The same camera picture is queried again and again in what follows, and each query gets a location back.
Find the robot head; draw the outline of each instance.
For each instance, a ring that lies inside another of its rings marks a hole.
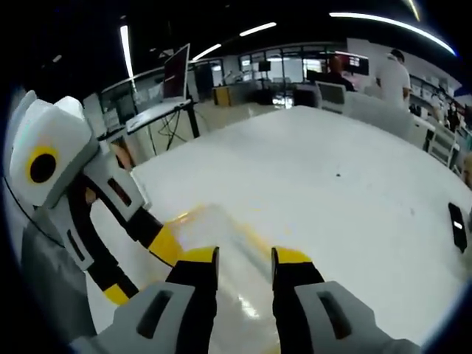
[[[76,99],[34,100],[13,140],[12,184],[31,204],[51,207],[98,148]]]

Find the smartphone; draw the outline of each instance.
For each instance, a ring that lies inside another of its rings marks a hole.
[[[467,237],[465,234],[465,224],[462,219],[462,213],[459,207],[455,204],[449,203],[449,214],[451,214],[452,232],[454,235],[454,245],[460,249],[462,253],[467,248]]]

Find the robot eye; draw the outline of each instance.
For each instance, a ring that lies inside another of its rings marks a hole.
[[[57,166],[57,154],[50,147],[40,147],[29,160],[28,174],[34,183],[44,183],[54,174]]]

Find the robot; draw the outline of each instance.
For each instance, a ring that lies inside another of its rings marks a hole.
[[[108,145],[94,137],[75,98],[64,97],[55,104],[31,97],[26,101],[13,141],[12,185],[25,201],[47,211],[79,268],[106,297],[122,305],[138,289],[96,233],[86,188],[102,199],[133,240],[162,262],[175,265],[180,244],[145,209],[133,176],[119,167]]]
[[[113,324],[71,343],[83,353],[208,353],[217,313],[218,247],[183,251],[146,209],[132,175],[98,142],[80,103],[25,101],[10,175],[24,199],[47,210],[72,259],[114,303]],[[120,225],[171,266],[165,282],[138,293],[97,235],[86,205],[92,189]],[[373,311],[336,282],[325,282],[302,252],[274,247],[273,314],[281,353],[420,353],[375,324]]]

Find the yellow ring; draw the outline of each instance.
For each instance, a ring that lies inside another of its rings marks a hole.
[[[26,169],[26,174],[28,181],[33,184],[39,184],[37,182],[34,182],[31,178],[31,166],[32,163],[41,155],[52,155],[54,159],[56,160],[56,166],[58,165],[58,152],[56,149],[54,149],[52,146],[45,146],[45,145],[39,145],[35,147],[31,155],[29,155],[28,163],[27,163],[27,169]]]

